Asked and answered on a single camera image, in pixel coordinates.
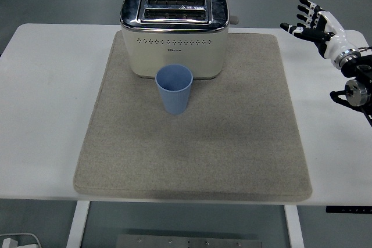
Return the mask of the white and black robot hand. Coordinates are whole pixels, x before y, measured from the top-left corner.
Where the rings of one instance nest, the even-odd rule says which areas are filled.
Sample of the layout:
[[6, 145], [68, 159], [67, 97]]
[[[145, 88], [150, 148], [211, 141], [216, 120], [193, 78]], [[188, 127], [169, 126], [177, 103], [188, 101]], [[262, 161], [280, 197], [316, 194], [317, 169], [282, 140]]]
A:
[[309, 0], [299, 0], [300, 20], [296, 25], [281, 23], [280, 27], [292, 36], [315, 44], [321, 57], [333, 62], [342, 53], [356, 47], [350, 43], [345, 29], [331, 12]]

